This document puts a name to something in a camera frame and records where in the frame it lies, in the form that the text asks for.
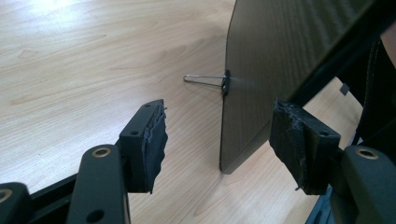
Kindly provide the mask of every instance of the screw hole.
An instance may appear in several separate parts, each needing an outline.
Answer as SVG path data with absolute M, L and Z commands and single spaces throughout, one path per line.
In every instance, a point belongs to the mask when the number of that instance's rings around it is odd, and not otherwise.
M 96 158 L 102 158 L 110 154 L 111 150 L 108 147 L 101 147 L 92 152 L 92 156 Z
M 11 189 L 0 189 L 0 203 L 5 202 L 11 195 Z
M 319 134 L 320 134 L 321 136 L 329 136 L 329 133 L 326 132 L 326 131 L 321 131 Z
M 378 159 L 378 155 L 374 153 L 373 151 L 367 150 L 367 149 L 358 149 L 356 150 L 356 153 L 360 155 L 363 158 L 369 159 L 369 160 L 376 160 Z
M 87 222 L 88 223 L 97 223 L 105 216 L 105 212 L 102 210 L 95 210 L 88 214 Z

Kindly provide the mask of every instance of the wooden table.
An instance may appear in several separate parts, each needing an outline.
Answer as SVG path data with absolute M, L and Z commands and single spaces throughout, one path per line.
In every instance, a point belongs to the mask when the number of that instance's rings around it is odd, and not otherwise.
M 130 194 L 133 223 L 302 223 L 317 197 L 268 143 L 232 175 L 219 171 L 220 90 L 184 83 L 221 75 L 234 0 L 2 1 L 0 183 L 35 192 L 112 144 L 142 104 L 168 107 L 154 193 Z M 343 135 L 361 107 L 334 80 L 306 107 Z

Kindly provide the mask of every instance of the black panel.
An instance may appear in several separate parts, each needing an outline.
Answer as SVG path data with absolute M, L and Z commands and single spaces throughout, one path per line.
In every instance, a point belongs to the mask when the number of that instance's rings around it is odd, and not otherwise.
M 275 99 L 306 104 L 370 47 L 394 12 L 394 1 L 238 0 L 227 40 L 222 172 L 268 139 Z

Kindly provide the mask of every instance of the black bracket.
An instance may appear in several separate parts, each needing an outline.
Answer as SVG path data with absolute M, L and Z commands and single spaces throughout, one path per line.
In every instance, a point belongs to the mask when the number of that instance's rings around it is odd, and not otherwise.
M 78 174 L 29 195 L 22 183 L 0 184 L 0 224 L 130 223 L 128 192 L 152 192 L 161 171 L 163 100 L 142 105 L 115 145 L 86 151 Z

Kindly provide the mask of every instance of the metal pin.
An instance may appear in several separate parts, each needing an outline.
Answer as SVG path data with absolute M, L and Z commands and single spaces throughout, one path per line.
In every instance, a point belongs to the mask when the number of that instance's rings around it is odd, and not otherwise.
M 224 78 L 227 78 L 227 77 L 226 76 L 223 76 L 223 77 L 211 77 L 211 76 L 202 76 L 202 75 L 186 75 L 186 76 L 183 77 L 183 80 L 185 82 L 193 82 L 193 83 L 199 83 L 199 84 L 204 84 L 204 85 L 208 85 L 208 86 L 222 87 L 222 83 L 221 84 L 212 84 L 212 83 L 207 83 L 207 82 L 189 80 L 188 78 L 217 78 L 217 79 L 224 79 Z

